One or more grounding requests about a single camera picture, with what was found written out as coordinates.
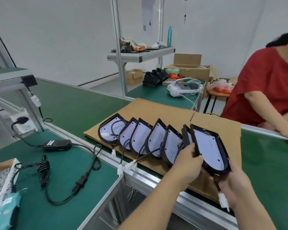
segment blue water bottle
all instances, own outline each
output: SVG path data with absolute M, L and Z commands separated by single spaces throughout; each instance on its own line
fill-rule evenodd
M 167 31 L 167 47 L 172 46 L 172 26 L 169 26 L 169 30 Z

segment stool leg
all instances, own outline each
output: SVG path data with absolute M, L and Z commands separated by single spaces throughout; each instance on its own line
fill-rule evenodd
M 216 103 L 216 98 L 217 98 L 217 96 L 214 98 L 213 105 L 212 105 L 212 108 L 211 108 L 211 113 L 213 112 L 214 104 Z
M 208 100 L 207 100 L 206 105 L 205 105 L 205 109 L 204 109 L 204 111 L 203 111 L 204 114 L 206 114 L 206 112 L 207 112 L 207 109 L 208 109 L 208 106 L 209 106 L 211 97 L 212 97 L 212 96 L 209 94 Z

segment green work surface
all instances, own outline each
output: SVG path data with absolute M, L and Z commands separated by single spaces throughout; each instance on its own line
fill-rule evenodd
M 26 70 L 23 68 L 18 68 L 18 67 L 9 67 L 9 68 L 0 68 L 0 74 L 2 73 L 10 73 L 10 72 L 16 72 L 16 71 L 21 71 L 21 70 Z
M 158 85 L 157 87 L 140 85 L 137 88 L 129 91 L 127 96 L 132 98 L 139 97 L 149 101 L 184 109 L 191 109 L 193 106 L 191 101 L 194 103 L 197 99 L 197 94 L 192 95 L 190 93 L 186 94 L 186 98 L 191 101 L 185 99 L 184 97 L 172 97 L 166 89 L 167 86 L 165 85 Z
M 31 90 L 42 102 L 44 117 L 53 118 L 55 125 L 80 138 L 85 138 L 84 131 L 129 103 L 53 82 L 38 80 L 38 84 Z M 12 101 L 15 97 L 5 95 L 5 99 Z M 241 134 L 243 170 L 278 230 L 288 229 L 288 141 L 245 130 Z
M 60 137 L 45 131 L 26 138 L 32 144 L 42 144 L 50 139 Z M 93 158 L 91 154 L 75 146 L 69 151 L 45 153 L 41 148 L 30 147 L 20 140 L 0 150 L 0 162 L 17 158 L 24 164 L 31 164 L 40 162 L 44 154 L 50 162 L 49 195 L 55 201 L 63 200 L 71 194 L 75 182 L 90 167 Z M 99 170 L 91 171 L 85 187 L 62 206 L 53 206 L 46 201 L 39 179 L 37 167 L 27 168 L 19 173 L 17 190 L 28 189 L 20 203 L 15 230 L 76 230 L 115 183 L 118 175 L 114 167 L 102 162 Z

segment stool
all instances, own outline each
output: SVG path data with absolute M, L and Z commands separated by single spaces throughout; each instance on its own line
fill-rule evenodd
M 207 90 L 207 93 L 209 94 L 209 96 L 208 96 L 208 100 L 207 100 L 207 103 L 206 103 L 206 105 L 205 105 L 205 109 L 204 109 L 204 112 L 203 112 L 204 114 L 206 114 L 206 112 L 207 112 L 207 109 L 208 109 L 208 106 L 209 106 L 209 103 L 210 103 L 210 100 L 211 100 L 211 97 L 212 97 L 212 96 L 215 96 L 215 98 L 214 98 L 213 105 L 212 105 L 212 108 L 211 108 L 210 113 L 212 113 L 213 108 L 214 108 L 214 105 L 215 105 L 215 103 L 216 103 L 216 99 L 217 99 L 218 97 L 226 97 L 226 101 L 227 101 L 228 98 L 229 98 L 229 96 L 230 96 L 229 93 L 220 93 L 220 92 L 217 92 L 217 91 L 215 91 L 215 90 L 213 90 L 213 89 Z

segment red t-shirt sleeve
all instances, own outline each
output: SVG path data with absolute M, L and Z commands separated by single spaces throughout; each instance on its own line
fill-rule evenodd
M 235 86 L 237 94 L 251 91 L 263 92 L 268 79 L 267 55 L 265 50 L 256 51 L 246 62 Z

